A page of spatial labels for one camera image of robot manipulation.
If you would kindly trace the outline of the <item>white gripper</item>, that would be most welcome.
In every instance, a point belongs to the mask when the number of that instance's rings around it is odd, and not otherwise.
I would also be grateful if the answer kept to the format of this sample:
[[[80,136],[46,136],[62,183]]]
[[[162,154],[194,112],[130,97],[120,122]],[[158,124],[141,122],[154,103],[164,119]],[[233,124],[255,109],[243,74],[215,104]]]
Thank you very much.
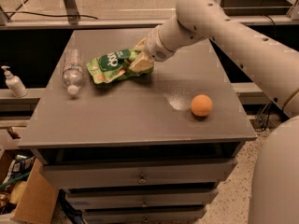
[[[141,73],[153,67],[154,60],[163,62],[174,55],[173,51],[168,50],[159,37],[159,26],[155,27],[147,37],[142,38],[135,46],[136,51],[145,51],[139,53],[129,65],[129,69],[135,73]]]

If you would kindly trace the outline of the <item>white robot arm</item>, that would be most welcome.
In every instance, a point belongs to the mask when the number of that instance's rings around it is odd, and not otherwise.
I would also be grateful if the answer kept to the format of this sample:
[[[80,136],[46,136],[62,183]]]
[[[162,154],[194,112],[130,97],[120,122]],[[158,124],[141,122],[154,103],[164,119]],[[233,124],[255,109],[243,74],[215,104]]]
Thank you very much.
[[[205,38],[289,117],[269,134],[259,152],[249,224],[299,224],[299,52],[232,21],[214,0],[178,0],[176,14],[135,49],[163,62]]]

